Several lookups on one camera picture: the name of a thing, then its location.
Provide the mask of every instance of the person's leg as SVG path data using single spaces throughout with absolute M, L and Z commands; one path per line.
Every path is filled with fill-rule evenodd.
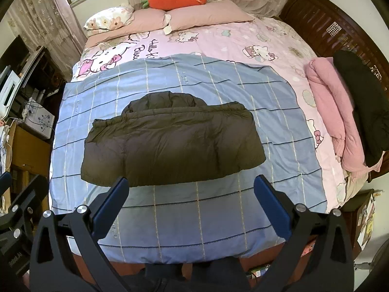
M 182 280 L 182 264 L 145 264 L 145 277 L 151 280 L 175 279 Z
M 250 284 L 242 265 L 235 257 L 193 264 L 191 281 L 250 290 Z

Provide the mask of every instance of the white floral pillow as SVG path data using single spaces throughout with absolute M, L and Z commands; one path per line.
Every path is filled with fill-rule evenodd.
M 132 6 L 118 6 L 105 9 L 91 16 L 85 23 L 87 36 L 113 31 L 131 23 L 134 8 Z

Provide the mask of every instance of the cabinet door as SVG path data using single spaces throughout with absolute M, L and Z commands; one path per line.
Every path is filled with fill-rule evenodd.
M 30 173 L 49 176 L 51 146 L 17 126 L 11 164 Z

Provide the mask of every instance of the carrot plush toy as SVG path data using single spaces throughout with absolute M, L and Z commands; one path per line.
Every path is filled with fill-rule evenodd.
M 186 6 L 205 4 L 207 0 L 145 0 L 142 3 L 143 9 L 151 7 L 153 9 L 170 11 L 171 9 L 184 8 Z

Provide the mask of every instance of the black puffer jacket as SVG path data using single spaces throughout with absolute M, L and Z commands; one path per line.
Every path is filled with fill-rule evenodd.
M 389 150 L 389 101 L 380 81 L 353 52 L 335 52 L 334 65 L 353 97 L 355 123 L 361 137 L 365 162 L 374 166 Z
M 253 116 L 242 104 L 208 106 L 190 94 L 157 92 L 131 102 L 120 116 L 93 122 L 81 178 L 100 186 L 120 176 L 130 186 L 194 182 L 265 159 Z

